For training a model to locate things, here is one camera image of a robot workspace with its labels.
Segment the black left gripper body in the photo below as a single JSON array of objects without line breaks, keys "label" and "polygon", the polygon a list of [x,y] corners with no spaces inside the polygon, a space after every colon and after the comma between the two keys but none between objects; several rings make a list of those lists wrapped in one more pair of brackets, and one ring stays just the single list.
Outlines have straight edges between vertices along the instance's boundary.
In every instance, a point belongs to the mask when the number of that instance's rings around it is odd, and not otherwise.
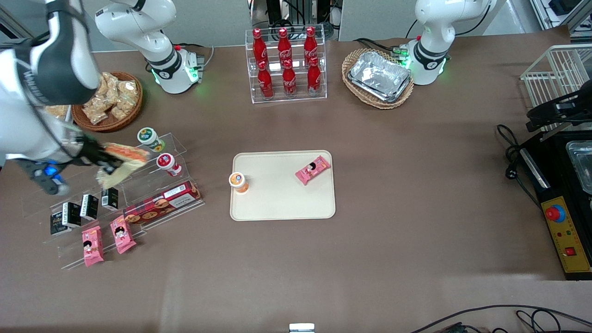
[{"label": "black left gripper body", "polygon": [[578,90],[538,105],[527,112],[526,128],[534,132],[555,123],[579,125],[591,121],[592,93]]}]

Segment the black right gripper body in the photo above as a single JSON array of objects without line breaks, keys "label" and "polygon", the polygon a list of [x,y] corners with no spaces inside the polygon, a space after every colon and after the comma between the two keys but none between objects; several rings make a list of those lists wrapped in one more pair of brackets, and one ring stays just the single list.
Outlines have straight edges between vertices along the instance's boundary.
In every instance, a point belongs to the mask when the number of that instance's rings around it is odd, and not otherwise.
[{"label": "black right gripper body", "polygon": [[99,165],[102,145],[83,132],[65,132],[61,134],[61,153],[62,165]]}]

